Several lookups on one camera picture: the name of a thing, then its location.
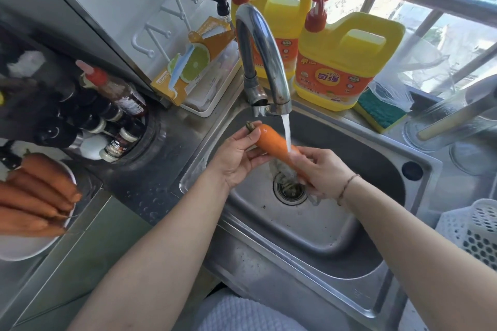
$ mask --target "scrubbing pad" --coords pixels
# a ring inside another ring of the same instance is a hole
[[[407,115],[402,109],[378,99],[370,89],[362,93],[354,110],[381,134]]]

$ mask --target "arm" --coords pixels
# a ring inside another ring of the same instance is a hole
[[[183,309],[230,189],[270,160],[247,151],[246,127],[220,146],[171,212],[140,239],[91,294],[69,331],[169,330]]]
[[[330,150],[299,150],[294,164],[337,199],[354,173]],[[364,226],[431,331],[495,329],[497,273],[360,177],[340,203]]]

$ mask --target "white rack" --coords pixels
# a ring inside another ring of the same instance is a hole
[[[185,12],[184,12],[184,8],[183,8],[183,5],[181,4],[181,0],[175,0],[176,4],[178,6],[178,11],[174,11],[174,10],[172,10],[170,8],[165,7],[165,4],[167,3],[167,1],[169,1],[169,0],[163,0],[162,3],[161,3],[161,5],[160,5],[160,7],[159,7],[159,10],[156,13],[153,13],[152,15],[150,15],[150,17],[148,18],[148,20],[144,24],[144,26],[142,28],[140,28],[138,31],[136,31],[136,33],[133,35],[133,37],[131,39],[131,45],[133,46],[133,48],[136,51],[139,51],[139,52],[145,54],[148,58],[151,58],[151,59],[154,58],[156,52],[153,49],[151,49],[151,48],[145,48],[143,46],[140,46],[138,44],[138,42],[137,42],[138,37],[140,36],[140,34],[142,34],[143,31],[146,31],[149,34],[149,36],[152,39],[152,41],[155,43],[158,51],[163,55],[163,57],[169,63],[169,62],[171,62],[171,59],[166,54],[165,49],[159,43],[159,41],[158,41],[157,37],[155,36],[154,32],[163,35],[166,39],[170,39],[171,36],[172,36],[172,33],[171,33],[171,31],[166,31],[166,30],[164,30],[162,28],[156,27],[150,21],[152,20],[152,18],[154,16],[156,16],[160,12],[166,12],[167,14],[170,14],[172,16],[176,16],[177,18],[179,18],[180,20],[182,20],[185,23],[186,28],[188,29],[188,31],[191,30],[191,26],[190,26],[190,22],[188,21],[188,18],[186,17]],[[190,1],[194,2],[195,4],[198,4],[199,0],[190,0]]]

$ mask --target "hand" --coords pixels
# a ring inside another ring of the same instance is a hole
[[[354,172],[331,150],[297,147],[298,152],[290,152],[293,165],[307,174],[310,184],[327,198],[338,199],[347,181]]]
[[[261,121],[253,123],[254,126],[260,124]],[[260,130],[256,128],[251,133],[248,131],[243,127],[226,139],[207,166],[209,170],[220,174],[230,189],[242,182],[252,169],[272,159],[260,148],[248,150],[259,140]]]

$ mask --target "stainless steel sink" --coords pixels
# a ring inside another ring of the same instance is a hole
[[[194,155],[180,182],[182,192],[217,147],[252,120],[240,92],[241,88]],[[416,213],[426,202],[441,162],[323,109],[292,103],[294,144],[332,149],[410,212]],[[284,133],[279,117],[261,120]],[[273,181],[274,174],[269,164],[251,172],[231,191],[219,225],[339,308],[367,318],[377,316],[392,275],[360,223],[335,201],[325,199],[315,205],[301,189],[282,189]]]

